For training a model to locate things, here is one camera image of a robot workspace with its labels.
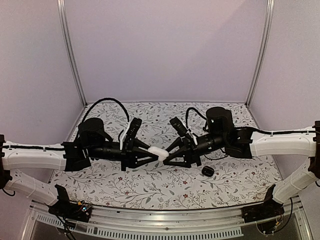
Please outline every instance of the black cable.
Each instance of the black cable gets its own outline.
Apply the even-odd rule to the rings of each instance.
[[[43,146],[23,146],[23,145],[5,145],[4,149],[38,149],[38,150],[47,150],[47,151],[64,151],[65,148],[58,147],[43,147]]]
[[[186,112],[185,112],[185,126],[188,129],[188,117],[189,117],[189,112],[190,110],[195,111],[201,118],[203,118],[204,120],[207,120],[207,118],[205,116],[203,116],[196,108],[194,108],[193,106],[189,107]]]
[[[282,229],[284,229],[284,228],[288,225],[288,223],[289,223],[289,221],[290,221],[290,219],[291,219],[291,216],[292,216],[292,212],[293,212],[293,210],[294,210],[294,203],[292,202],[292,198],[291,198],[291,197],[290,197],[290,202],[291,202],[291,211],[290,211],[290,215],[289,215],[288,220],[286,221],[286,223],[283,225],[282,228],[280,228],[280,229],[278,229],[278,230],[275,230],[274,233],[280,232]]]
[[[227,157],[229,157],[229,156],[228,156],[228,155],[225,155],[225,156],[219,157],[219,158],[210,158],[210,157],[207,157],[206,155],[204,155],[204,157],[205,157],[206,159],[209,159],[209,160],[221,160],[221,159],[225,159],[225,158],[227,158]]]
[[[2,191],[3,191],[5,194],[7,194],[8,196],[10,196],[10,197],[14,197],[14,196],[16,195],[16,191],[13,191],[12,194],[8,193],[8,192],[7,192],[6,190],[4,190],[3,188],[2,188]]]
[[[264,131],[260,130],[258,128],[252,127],[252,126],[238,126],[235,129],[248,129],[248,130],[253,130],[254,132],[258,132],[261,134],[266,134],[266,135],[282,135],[282,134],[314,134],[316,131],[306,131],[306,130],[289,130],[289,131]]]
[[[112,98],[112,97],[105,97],[105,98],[101,98],[99,99],[98,101],[96,101],[94,104],[92,104],[90,106],[90,108],[86,111],[81,123],[83,123],[85,120],[86,120],[86,117],[88,116],[88,114],[91,112],[91,110],[99,103],[103,102],[103,101],[114,101],[116,102],[117,104],[119,104],[119,106],[123,109],[124,113],[125,113],[125,116],[126,116],[126,119],[127,119],[127,122],[130,122],[130,117],[129,117],[129,113],[127,111],[127,109],[125,108],[125,106],[117,99],[115,98]],[[79,136],[79,132],[76,133],[76,139],[78,138]]]
[[[69,227],[68,227],[68,225],[64,222],[64,221],[62,221],[62,219],[58,216],[58,215],[55,215],[58,219],[59,219],[59,221],[63,224],[63,227],[64,227],[64,231],[66,231],[66,237],[69,239],[69,240],[77,240],[76,238],[75,238],[75,236],[72,234],[72,232],[70,231],[70,229],[69,229]]]

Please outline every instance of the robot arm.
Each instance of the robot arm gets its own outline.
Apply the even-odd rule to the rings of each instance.
[[[49,207],[49,213],[77,221],[88,222],[91,204],[72,203],[66,189],[60,185],[43,183],[17,168],[46,168],[65,172],[90,167],[91,159],[121,161],[121,170],[137,168],[164,159],[169,154],[150,147],[136,138],[141,119],[134,118],[121,135],[120,142],[104,131],[103,121],[89,118],[78,127],[79,137],[74,142],[54,145],[30,145],[5,141],[0,135],[0,189],[26,195]]]
[[[251,159],[264,155],[303,155],[308,159],[285,180],[271,186],[264,202],[242,209],[246,222],[275,217],[283,214],[283,203],[320,179],[320,121],[315,126],[289,131],[263,131],[253,127],[235,127],[231,111],[213,107],[206,112],[208,134],[194,141],[190,131],[174,118],[171,125],[179,137],[167,148],[170,152],[163,163],[190,168],[201,165],[200,156],[224,148],[225,154],[233,158]],[[183,161],[171,161],[182,157]]]

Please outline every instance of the patterned fabric surface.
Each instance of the patterned fabric surface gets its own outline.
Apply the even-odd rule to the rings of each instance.
[[[142,119],[137,137],[161,148],[168,147],[178,135],[169,120],[185,121],[188,107],[203,115],[206,110],[221,106],[232,111],[238,127],[256,124],[243,104],[234,103],[124,103],[130,118]],[[88,117],[103,119],[105,131],[114,140],[127,125],[123,110],[116,103],[100,103]],[[189,127],[197,135],[205,134],[205,121],[194,111],[189,113]],[[207,157],[217,159],[218,150]],[[192,168],[166,166],[155,161],[136,169],[120,170],[120,162],[95,160],[92,166],[78,172],[56,170],[51,184],[65,187],[72,200],[85,200],[95,205],[134,209],[199,209],[234,206],[263,200],[267,188],[281,177],[272,157],[221,160],[201,158],[202,166]],[[201,174],[204,166],[214,168],[213,177]]]

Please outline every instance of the white wall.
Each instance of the white wall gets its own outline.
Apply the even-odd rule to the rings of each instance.
[[[62,142],[81,111],[56,0],[0,1],[0,133]],[[50,171],[28,171],[40,180]],[[30,200],[0,192],[0,239],[17,240]]]
[[[320,2],[275,1],[270,38],[251,110],[261,128],[296,129],[320,120]],[[277,156],[283,177],[303,157]],[[320,188],[300,195],[314,239],[320,239]]]
[[[88,102],[245,102],[267,0],[68,0]]]

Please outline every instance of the black mount bracket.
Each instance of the black mount bracket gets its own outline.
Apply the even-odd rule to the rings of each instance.
[[[10,176],[9,170],[4,170],[4,165],[2,162],[2,158],[5,156],[5,153],[2,152],[3,145],[5,143],[5,136],[0,134],[0,189],[3,189],[6,184],[12,180],[12,176]]]
[[[56,184],[55,188],[58,192],[58,201],[48,206],[48,212],[62,218],[88,223],[92,212],[91,204],[86,204],[86,208],[80,209],[79,204],[70,202],[67,190],[63,186]]]
[[[268,188],[263,203],[241,208],[245,223],[273,218],[285,213],[284,205],[273,200],[273,191],[276,185]]]
[[[313,128],[315,129],[315,137],[313,138],[315,142],[315,156],[310,157],[308,171],[314,173],[320,179],[320,121],[315,121]]]

